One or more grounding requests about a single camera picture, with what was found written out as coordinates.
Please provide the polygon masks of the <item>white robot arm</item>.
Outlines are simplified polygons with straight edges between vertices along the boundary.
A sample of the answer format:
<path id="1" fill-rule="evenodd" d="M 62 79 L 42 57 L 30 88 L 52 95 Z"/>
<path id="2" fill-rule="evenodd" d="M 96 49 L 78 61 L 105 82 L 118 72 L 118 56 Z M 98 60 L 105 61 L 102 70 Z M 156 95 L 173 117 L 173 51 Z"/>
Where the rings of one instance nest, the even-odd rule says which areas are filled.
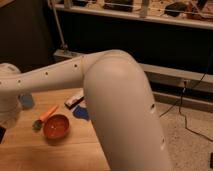
<path id="1" fill-rule="evenodd" d="M 20 74 L 0 71 L 0 120 L 24 93 L 82 88 L 111 171 L 173 171 L 145 72 L 122 50 L 80 55 Z"/>

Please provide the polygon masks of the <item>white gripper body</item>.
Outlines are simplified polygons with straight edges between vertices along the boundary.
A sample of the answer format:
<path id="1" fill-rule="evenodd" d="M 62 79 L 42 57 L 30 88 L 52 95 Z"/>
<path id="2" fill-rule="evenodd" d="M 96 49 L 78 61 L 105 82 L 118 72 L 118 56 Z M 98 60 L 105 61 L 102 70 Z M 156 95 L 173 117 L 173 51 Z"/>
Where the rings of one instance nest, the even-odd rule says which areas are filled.
<path id="1" fill-rule="evenodd" d="M 8 129 L 16 125 L 21 111 L 17 97 L 0 98 L 0 126 Z"/>

